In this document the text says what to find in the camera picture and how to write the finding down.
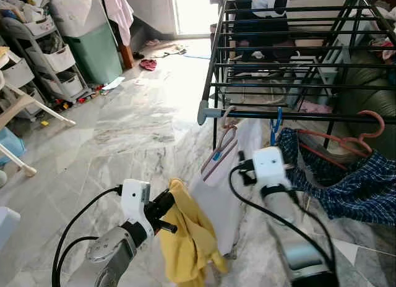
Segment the white fabric cover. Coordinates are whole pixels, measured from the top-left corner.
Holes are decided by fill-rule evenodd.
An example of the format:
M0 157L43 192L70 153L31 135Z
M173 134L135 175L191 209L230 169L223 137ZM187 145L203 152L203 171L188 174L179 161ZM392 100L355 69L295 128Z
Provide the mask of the white fabric cover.
M50 7L60 33L67 37L82 37L107 24L101 0L50 0Z

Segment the dark purple chair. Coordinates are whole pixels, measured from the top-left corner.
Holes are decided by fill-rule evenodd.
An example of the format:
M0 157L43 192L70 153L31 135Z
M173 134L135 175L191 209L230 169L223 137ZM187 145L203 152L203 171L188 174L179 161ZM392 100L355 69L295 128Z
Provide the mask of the dark purple chair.
M256 32L288 32L288 16L258 17L253 13L238 13L232 32L256 33ZM272 33L271 35L236 35L233 37L237 47L264 47L264 46L294 46L294 41L286 33ZM261 52L265 60L288 60L295 55L293 49L236 49L237 55L242 55L244 61L252 57L253 52Z

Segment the pink hanging garment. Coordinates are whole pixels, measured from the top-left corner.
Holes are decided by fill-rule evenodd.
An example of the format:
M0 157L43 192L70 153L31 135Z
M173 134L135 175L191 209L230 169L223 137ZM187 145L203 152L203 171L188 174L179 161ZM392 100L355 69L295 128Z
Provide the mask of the pink hanging garment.
M127 0L103 0L108 18L116 22L122 44L130 46L130 28L134 21L133 9Z

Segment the yellow shirt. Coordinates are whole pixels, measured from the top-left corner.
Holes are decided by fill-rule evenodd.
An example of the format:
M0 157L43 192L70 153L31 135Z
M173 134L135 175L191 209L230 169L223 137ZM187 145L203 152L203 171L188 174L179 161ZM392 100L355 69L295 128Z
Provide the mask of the yellow shirt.
M174 205L162 219L175 225L176 231L159 235L167 279L176 287L204 287L208 265L224 275L228 273L227 261L218 250L214 226L182 180L170 179L168 191Z

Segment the white cloth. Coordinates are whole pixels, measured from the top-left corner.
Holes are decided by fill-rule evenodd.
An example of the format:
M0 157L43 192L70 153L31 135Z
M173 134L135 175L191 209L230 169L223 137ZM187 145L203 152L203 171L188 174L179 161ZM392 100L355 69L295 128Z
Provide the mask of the white cloth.
M275 11L274 8L277 6L277 0L251 0L251 8L270 8L269 11L252 12L255 16L260 18L277 18L285 15L284 11Z

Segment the blue plastic hanger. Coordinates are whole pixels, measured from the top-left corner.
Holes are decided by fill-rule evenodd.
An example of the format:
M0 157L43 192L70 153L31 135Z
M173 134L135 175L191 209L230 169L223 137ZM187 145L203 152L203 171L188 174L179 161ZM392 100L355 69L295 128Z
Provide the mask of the blue plastic hanger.
M283 107L277 108L277 115L269 120L269 145L276 146L279 132L283 123Z

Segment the black metal drying rack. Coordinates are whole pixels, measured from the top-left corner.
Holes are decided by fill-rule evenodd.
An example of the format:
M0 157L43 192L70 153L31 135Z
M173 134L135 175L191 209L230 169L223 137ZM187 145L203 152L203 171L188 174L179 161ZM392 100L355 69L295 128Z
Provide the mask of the black metal drying rack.
M218 21L210 36L210 55L204 89L196 121L220 125L230 106L230 118L274 119L283 107L285 121L317 121L326 134L339 124L354 127L376 126L370 116L342 114L339 94L344 89L396 91L396 34L374 0L277 0L275 11L284 11L288 32L232 32L238 13L269 11L251 8L251 0L213 0L220 5ZM236 35L286 33L294 46L237 47ZM288 60L265 60L253 52L248 61L236 49L293 49ZM367 51L383 64L353 64L354 51ZM388 86L348 85L344 83L351 67L393 69ZM302 113L304 101L328 105L328 114Z

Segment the blue plaid shirt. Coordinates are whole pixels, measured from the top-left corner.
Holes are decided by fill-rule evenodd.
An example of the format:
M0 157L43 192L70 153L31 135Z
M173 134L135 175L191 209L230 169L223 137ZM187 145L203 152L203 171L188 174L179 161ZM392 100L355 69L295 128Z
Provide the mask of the blue plaid shirt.
M277 138L294 190L318 200L327 216L396 224L396 162L378 151L367 158L335 156L306 134L284 128Z

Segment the green plastic bin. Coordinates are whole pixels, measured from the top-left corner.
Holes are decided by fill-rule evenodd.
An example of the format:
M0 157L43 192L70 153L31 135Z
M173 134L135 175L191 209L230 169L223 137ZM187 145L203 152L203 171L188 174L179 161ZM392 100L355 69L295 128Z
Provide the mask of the green plastic bin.
M85 35L64 40L88 83L108 84L123 74L114 33L107 22Z

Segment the light blue plastic box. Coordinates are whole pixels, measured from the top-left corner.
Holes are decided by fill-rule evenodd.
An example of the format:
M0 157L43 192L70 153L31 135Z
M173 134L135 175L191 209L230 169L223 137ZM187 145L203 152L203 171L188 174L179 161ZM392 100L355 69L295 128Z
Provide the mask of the light blue plastic box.
M23 140L17 137L17 135L7 127L4 127L0 131L0 145L5 147L18 159L22 159L23 154L27 152L27 148ZM3 154L3 152L0 152L0 166L8 165L8 163L12 163L11 158Z

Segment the white shirt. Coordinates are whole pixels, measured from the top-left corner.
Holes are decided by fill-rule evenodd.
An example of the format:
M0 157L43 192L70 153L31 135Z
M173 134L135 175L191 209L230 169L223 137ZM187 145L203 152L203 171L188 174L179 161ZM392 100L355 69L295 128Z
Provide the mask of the white shirt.
M237 127L237 145L231 154L206 181L202 180L200 169L212 152L201 157L198 173L187 182L190 196L200 205L214 226L218 250L222 255L232 253L243 218L243 203L235 197L228 185L230 169L239 163L238 152L242 151L246 159L249 159L255 151L263 147L263 129L259 121L242 120Z

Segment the pink cloth item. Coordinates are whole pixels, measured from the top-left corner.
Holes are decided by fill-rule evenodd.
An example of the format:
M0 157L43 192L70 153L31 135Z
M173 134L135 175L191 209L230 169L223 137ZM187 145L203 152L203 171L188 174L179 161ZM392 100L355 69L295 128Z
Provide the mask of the pink cloth item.
M328 105L320 105L316 103L311 103L311 101L304 101L299 109L302 113L319 113L328 114L333 112L333 108Z

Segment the beige floor cloth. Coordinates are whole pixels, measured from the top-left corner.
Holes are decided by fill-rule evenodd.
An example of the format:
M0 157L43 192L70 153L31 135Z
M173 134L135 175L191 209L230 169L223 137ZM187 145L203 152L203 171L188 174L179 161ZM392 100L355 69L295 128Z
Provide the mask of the beige floor cloth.
M166 58L172 55L183 55L186 53L187 49L185 46L180 44L173 44L169 46L164 46L161 50L156 51L153 53L150 58Z

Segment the white paper sheet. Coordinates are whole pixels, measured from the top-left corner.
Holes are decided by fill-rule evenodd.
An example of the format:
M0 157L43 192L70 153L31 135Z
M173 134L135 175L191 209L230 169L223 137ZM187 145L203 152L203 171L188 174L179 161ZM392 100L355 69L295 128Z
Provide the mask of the white paper sheet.
M102 86L101 90L102 91L111 91L112 89L115 89L116 87L121 85L122 81L124 81L125 79L126 79L125 77L117 77L115 80Z

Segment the dark green sofa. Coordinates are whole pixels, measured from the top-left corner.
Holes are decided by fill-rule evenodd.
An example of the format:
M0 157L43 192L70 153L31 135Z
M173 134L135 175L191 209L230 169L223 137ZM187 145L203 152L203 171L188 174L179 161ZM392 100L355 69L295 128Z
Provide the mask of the dark green sofa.
M354 51L351 55L353 64L383 64L384 61L374 53ZM393 69L378 67L351 67L344 80L348 85L388 86L388 76ZM355 115L360 111L374 111L383 118L394 117L396 114L396 91L374 91L362 89L344 89L339 94L338 107L342 114ZM388 125L381 136L367 138L365 142L374 150L389 159L396 159L395 126Z

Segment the pink brown hanger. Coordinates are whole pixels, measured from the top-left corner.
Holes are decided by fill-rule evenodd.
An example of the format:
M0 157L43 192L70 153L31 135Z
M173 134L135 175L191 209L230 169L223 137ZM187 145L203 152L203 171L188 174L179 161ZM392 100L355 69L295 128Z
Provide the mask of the pink brown hanger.
M237 145L236 134L238 130L238 121L234 118L228 117L229 112L234 111L234 109L234 106L230 106L226 114L221 117L221 127L223 132L220 138L220 143L213 149L210 157L204 160L200 169L203 181L206 181L210 177L215 169L220 166L220 163L222 163L223 160L231 154L233 148Z

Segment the grey drawer trolley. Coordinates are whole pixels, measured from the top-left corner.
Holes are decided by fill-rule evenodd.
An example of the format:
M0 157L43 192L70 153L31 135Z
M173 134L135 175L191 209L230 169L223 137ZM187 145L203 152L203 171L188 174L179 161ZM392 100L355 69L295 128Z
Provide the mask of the grey drawer trolley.
M11 46L22 52L51 98L78 103L90 94L70 46L63 41L50 15L31 22L4 17L0 27Z

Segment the small red cloth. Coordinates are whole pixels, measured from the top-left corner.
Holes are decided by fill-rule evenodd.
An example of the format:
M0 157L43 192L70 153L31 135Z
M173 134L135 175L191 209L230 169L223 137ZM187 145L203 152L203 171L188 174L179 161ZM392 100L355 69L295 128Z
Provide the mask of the small red cloth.
M142 59L139 61L139 67L146 71L155 71L157 65L158 64L155 59Z

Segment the coral red hanger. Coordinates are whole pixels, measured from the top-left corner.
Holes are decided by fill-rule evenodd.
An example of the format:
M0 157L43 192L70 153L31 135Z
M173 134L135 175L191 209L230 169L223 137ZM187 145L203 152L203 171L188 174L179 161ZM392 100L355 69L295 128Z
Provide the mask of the coral red hanger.
M360 111L358 115L370 116L378 123L378 129L375 132L363 132L358 137L343 137L339 138L330 134L325 134L325 132L315 132L306 131L305 129L297 129L299 134L307 134L313 136L323 137L331 141L335 141L339 144L340 148L355 154L360 157L369 157L373 154L373 149L364 141L366 138L376 138L379 137L385 131L384 118L374 111Z

